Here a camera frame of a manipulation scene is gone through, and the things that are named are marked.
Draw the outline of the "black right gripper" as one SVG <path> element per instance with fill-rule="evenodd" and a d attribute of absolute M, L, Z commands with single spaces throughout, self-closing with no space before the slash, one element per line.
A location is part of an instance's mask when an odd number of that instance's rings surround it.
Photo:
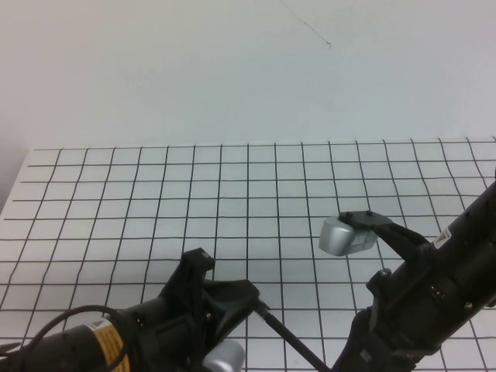
<path fill-rule="evenodd" d="M 367 283 L 332 372 L 411 371 L 487 304 L 487 250 L 428 249 Z"/>

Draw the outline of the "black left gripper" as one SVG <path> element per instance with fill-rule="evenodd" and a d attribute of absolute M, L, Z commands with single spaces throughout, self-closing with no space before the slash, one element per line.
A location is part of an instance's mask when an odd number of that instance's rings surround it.
<path fill-rule="evenodd" d="M 133 336 L 133 371 L 197 371 L 224 339 L 248 340 L 259 290 L 248 280 L 210 281 L 215 260 L 202 248 L 183 253 L 157 297 L 123 311 Z"/>

